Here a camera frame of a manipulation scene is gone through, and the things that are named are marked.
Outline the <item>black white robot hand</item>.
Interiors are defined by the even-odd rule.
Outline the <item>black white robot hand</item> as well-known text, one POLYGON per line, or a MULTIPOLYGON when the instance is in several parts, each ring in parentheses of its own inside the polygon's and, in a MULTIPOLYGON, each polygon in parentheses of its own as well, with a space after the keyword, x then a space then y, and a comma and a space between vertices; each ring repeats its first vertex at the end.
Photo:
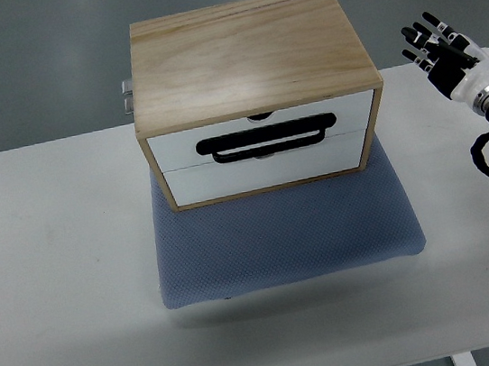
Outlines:
POLYGON ((474 41, 437 16, 424 12, 423 21, 401 29, 412 47, 405 58, 424 71, 440 94, 452 101, 477 105, 489 94, 489 55, 474 41))

